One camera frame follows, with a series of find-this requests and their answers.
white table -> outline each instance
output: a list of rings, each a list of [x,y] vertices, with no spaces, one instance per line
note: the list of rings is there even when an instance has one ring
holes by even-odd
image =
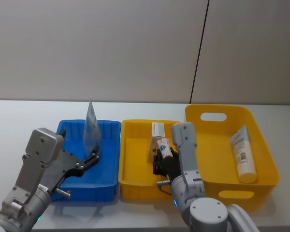
[[[94,103],[99,119],[184,121],[186,104]],[[56,131],[62,119],[85,118],[87,102],[0,101],[0,205],[16,181],[31,132]],[[290,231],[290,106],[245,105],[254,115],[279,169],[281,180],[268,201],[249,213],[261,230]],[[128,203],[54,203],[34,227],[59,231],[188,231],[172,201]]]

product label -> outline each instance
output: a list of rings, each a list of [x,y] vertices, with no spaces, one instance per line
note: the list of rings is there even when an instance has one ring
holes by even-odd
[[[243,138],[233,145],[233,153],[235,154],[235,160],[237,165],[248,162],[246,155],[247,149],[248,147]]]
[[[169,139],[166,138],[159,139],[157,141],[157,144],[159,146],[163,159],[168,156],[173,157],[172,152],[170,150]]]
[[[158,122],[152,123],[152,136],[153,137],[165,137],[165,135],[164,135],[164,123],[158,123]]]

white tube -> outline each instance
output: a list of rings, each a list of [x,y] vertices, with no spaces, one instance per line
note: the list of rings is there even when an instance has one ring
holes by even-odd
[[[246,125],[231,137],[230,142],[239,180],[243,183],[255,182],[257,174]]]

yellow basket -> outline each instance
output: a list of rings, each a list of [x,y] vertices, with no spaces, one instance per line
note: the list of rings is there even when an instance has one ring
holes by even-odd
[[[203,113],[225,114],[226,119],[202,120]],[[206,195],[226,205],[238,204],[245,210],[259,208],[279,182],[279,173],[251,112],[237,106],[189,105],[186,120],[195,125],[197,162]],[[230,137],[243,125],[248,130],[258,176],[252,184],[239,181],[230,145]]]
[[[172,143],[171,126],[177,121],[124,120],[121,129],[119,176],[121,197],[126,200],[170,199],[161,192],[156,182],[164,177],[153,175],[153,164],[147,161],[152,122],[164,123],[166,138]],[[170,187],[163,187],[170,192]]]

blue bin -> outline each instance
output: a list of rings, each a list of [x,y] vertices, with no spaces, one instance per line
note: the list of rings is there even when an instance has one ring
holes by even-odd
[[[63,120],[57,133],[66,130],[63,148],[79,159],[85,158],[83,145],[85,120]],[[84,173],[82,177],[69,177],[61,185],[63,191],[72,191],[69,201],[113,201],[118,183],[121,123],[98,120],[101,131],[101,153],[99,162]]]

